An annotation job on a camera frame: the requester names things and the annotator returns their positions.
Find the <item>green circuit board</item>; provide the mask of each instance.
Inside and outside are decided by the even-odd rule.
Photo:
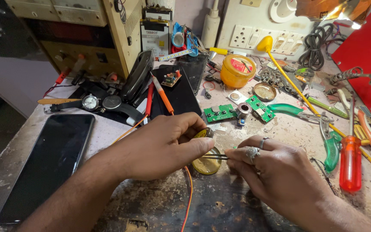
[[[207,121],[209,123],[237,117],[237,113],[234,111],[234,108],[231,104],[205,108],[204,114],[206,115]]]
[[[253,96],[246,100],[247,103],[253,108],[253,114],[260,118],[264,123],[267,123],[275,117],[273,111],[271,111],[264,103],[262,103],[256,96]]]

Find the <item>right hand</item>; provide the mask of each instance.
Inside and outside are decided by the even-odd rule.
[[[237,149],[226,150],[225,155],[230,158],[227,164],[270,208],[304,229],[311,229],[310,222],[321,216],[322,207],[333,202],[334,194],[299,147],[266,139],[260,155],[251,161],[246,148],[259,147],[262,139],[255,135]]]

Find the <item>watch face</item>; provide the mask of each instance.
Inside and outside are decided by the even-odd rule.
[[[95,110],[98,107],[98,99],[94,96],[86,96],[82,102],[86,110]]]
[[[106,109],[115,109],[121,105],[121,98],[116,95],[111,95],[103,100],[103,107]]]

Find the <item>smartphone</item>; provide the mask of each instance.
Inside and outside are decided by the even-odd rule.
[[[91,114],[47,119],[0,211],[0,224],[27,219],[77,170],[94,122]]]

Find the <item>red panel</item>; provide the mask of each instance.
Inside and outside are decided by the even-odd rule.
[[[371,73],[371,13],[361,29],[355,30],[333,53],[333,61],[341,71],[359,66],[364,73]],[[371,85],[369,78],[356,78],[349,81],[363,103],[371,108]]]

